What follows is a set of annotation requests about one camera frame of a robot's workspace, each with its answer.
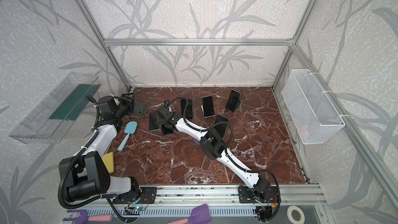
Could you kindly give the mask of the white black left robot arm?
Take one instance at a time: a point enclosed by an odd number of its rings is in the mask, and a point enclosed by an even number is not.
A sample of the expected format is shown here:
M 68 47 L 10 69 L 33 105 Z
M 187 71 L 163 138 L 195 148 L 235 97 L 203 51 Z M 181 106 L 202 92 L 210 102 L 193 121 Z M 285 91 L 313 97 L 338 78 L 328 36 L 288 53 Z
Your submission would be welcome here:
M 135 95 L 107 95 L 99 100 L 86 95 L 85 98 L 96 108 L 93 134 L 79 152 L 59 163 L 60 205 L 75 209 L 101 198 L 120 198 L 122 201 L 139 199 L 142 191 L 137 180 L 134 177 L 111 176 L 103 161 L 111 142 L 121 130 L 122 118 L 134 110 Z

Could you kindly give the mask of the dark grey phone stand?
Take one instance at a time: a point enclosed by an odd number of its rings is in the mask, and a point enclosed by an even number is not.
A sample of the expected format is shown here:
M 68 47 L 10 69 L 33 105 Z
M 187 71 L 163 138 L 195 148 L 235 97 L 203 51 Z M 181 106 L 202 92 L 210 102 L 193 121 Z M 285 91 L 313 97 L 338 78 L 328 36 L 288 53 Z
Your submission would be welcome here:
M 148 110 L 142 102 L 137 103 L 134 106 L 134 115 L 136 117 L 138 117 L 138 118 L 143 117 L 143 116 L 147 115 L 147 113 L 148 113 Z

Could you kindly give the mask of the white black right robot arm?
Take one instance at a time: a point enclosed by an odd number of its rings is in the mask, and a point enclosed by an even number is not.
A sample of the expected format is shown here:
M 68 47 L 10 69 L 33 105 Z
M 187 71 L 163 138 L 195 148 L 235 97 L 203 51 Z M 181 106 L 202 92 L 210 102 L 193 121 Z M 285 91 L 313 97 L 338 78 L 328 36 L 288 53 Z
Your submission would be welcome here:
M 188 121 L 183 115 L 174 113 L 169 107 L 162 106 L 156 110 L 161 125 L 174 128 L 199 142 L 205 155 L 217 160 L 234 172 L 249 188 L 257 202 L 268 199 L 271 183 L 258 172 L 251 170 L 237 159 L 215 127 L 204 128 Z

